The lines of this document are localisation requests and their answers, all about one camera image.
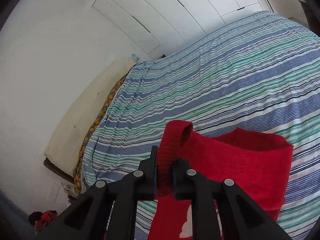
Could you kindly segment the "red sweater with white rabbit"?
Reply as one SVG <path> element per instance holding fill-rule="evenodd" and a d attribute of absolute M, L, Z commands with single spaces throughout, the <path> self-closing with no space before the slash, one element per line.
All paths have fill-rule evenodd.
<path fill-rule="evenodd" d="M 241 128 L 214 138 L 193 130 L 193 123 L 166 124 L 157 152 L 156 214 L 149 239 L 192 239 L 191 202 L 175 200 L 169 169 L 182 158 L 208 179 L 232 179 L 274 220 L 285 203 L 293 145 L 282 136 Z"/>

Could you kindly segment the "cream padded headboard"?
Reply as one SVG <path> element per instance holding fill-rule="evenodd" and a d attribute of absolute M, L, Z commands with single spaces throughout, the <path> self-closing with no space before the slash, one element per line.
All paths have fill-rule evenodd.
<path fill-rule="evenodd" d="M 112 61 L 71 104 L 57 125 L 44 150 L 44 156 L 67 175 L 72 175 L 82 142 L 111 89 L 135 64 L 133 57 Z"/>

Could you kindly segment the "blue green striped bedspread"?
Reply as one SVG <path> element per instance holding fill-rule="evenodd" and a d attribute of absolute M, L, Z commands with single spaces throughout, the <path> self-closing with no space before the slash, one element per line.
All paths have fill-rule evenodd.
<path fill-rule="evenodd" d="M 319 37 L 270 11 L 233 21 L 172 55 L 135 65 L 90 137 L 82 187 L 120 180 L 171 120 L 209 137 L 239 127 L 293 145 L 278 224 L 304 239 L 319 219 Z"/>

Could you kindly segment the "dark wooden nightstand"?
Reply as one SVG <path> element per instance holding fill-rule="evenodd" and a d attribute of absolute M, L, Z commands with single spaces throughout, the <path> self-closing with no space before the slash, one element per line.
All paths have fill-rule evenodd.
<path fill-rule="evenodd" d="M 310 6 L 305 0 L 299 0 L 299 2 L 306 16 L 309 29 L 319 36 L 320 34 L 319 19 L 317 18 L 317 16 L 315 15 L 315 13 L 313 12 L 313 10 L 310 8 Z"/>

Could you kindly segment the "white built-in wardrobe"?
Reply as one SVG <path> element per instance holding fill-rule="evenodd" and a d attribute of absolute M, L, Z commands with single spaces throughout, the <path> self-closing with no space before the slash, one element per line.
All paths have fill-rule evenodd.
<path fill-rule="evenodd" d="M 104 15 L 152 59 L 262 10 L 268 0 L 95 0 Z"/>

